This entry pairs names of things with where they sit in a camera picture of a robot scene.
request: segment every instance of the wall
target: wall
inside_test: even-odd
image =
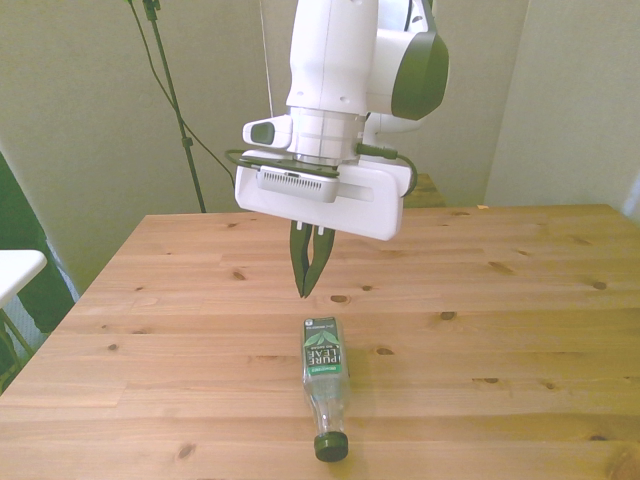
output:
[[[241,148],[242,125],[269,115],[259,0],[161,4],[185,119],[214,152]],[[80,290],[145,214],[198,211],[126,2],[0,0],[0,58],[0,148]],[[237,209],[226,174],[194,155],[209,211]]]
[[[486,202],[640,222],[640,4],[531,0]]]
[[[438,0],[438,31],[451,57],[443,104],[416,132],[382,140],[431,174],[448,205],[484,198],[528,0]],[[262,0],[274,113],[285,113],[296,0]]]

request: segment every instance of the water bottle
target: water bottle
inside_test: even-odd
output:
[[[344,410],[349,370],[342,326],[334,317],[309,318],[302,328],[302,383],[314,413],[318,460],[338,462],[349,453]]]

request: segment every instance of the pure leaf label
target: pure leaf label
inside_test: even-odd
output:
[[[309,375],[340,373],[342,352],[335,318],[309,319],[304,325],[303,349]]]

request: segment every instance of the green bottle cap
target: green bottle cap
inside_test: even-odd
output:
[[[327,432],[313,441],[316,458],[323,462],[339,462],[349,453],[349,439],[342,432]]]

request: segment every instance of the metal rod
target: metal rod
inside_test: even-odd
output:
[[[187,162],[189,163],[189,170],[191,170],[191,178],[193,179],[193,186],[196,189],[196,195],[198,196],[198,203],[200,204],[200,211],[202,213],[207,213],[207,210],[204,205],[204,199],[202,198],[202,190],[200,189],[200,182],[198,181],[198,174],[196,172],[196,166],[193,162],[193,155],[191,154],[191,145],[193,145],[193,140],[187,137],[187,134],[184,129],[184,121],[182,120],[182,115],[180,114],[180,107],[178,106],[178,98],[176,97],[176,91],[173,88],[173,81],[171,80],[171,73],[169,73],[169,64],[167,63],[167,57],[164,54],[164,47],[162,46],[162,40],[160,38],[160,32],[158,30],[158,24],[156,22],[156,15],[153,2],[149,0],[144,1],[145,10],[147,12],[147,18],[151,22],[153,26],[153,33],[156,37],[156,43],[158,44],[158,50],[160,52],[160,58],[162,59],[162,66],[164,67],[164,73],[167,77],[167,85],[169,87],[169,93],[171,95],[171,101],[173,103],[173,110],[176,112],[176,118],[178,120],[178,126],[180,127],[180,133],[182,134],[182,146],[184,147],[184,151],[187,154]]]
[[[18,330],[18,327],[14,325],[14,323],[11,321],[9,316],[3,310],[0,310],[0,317],[2,317],[2,321],[4,321],[4,323],[7,324],[7,327],[9,327],[9,329],[11,330],[11,333],[13,333],[13,336],[16,337],[16,339],[18,339],[18,342],[20,342],[20,345],[22,345],[22,348],[24,348],[24,351],[27,352],[27,354],[29,355],[29,358],[33,357],[36,354],[35,350],[31,348],[29,343],[24,339],[24,337],[20,333],[20,330]]]
[[[7,317],[6,313],[4,313],[4,310],[0,309],[0,338],[2,338],[4,343],[7,345],[7,348],[9,349],[9,353],[13,357],[13,361],[16,362],[16,367],[18,368],[18,370],[21,370],[22,363],[20,362],[20,358],[18,357],[18,354],[16,353],[16,349],[13,346],[13,340],[11,340],[11,337],[9,336],[7,331],[4,329],[4,324],[8,319],[9,317]]]

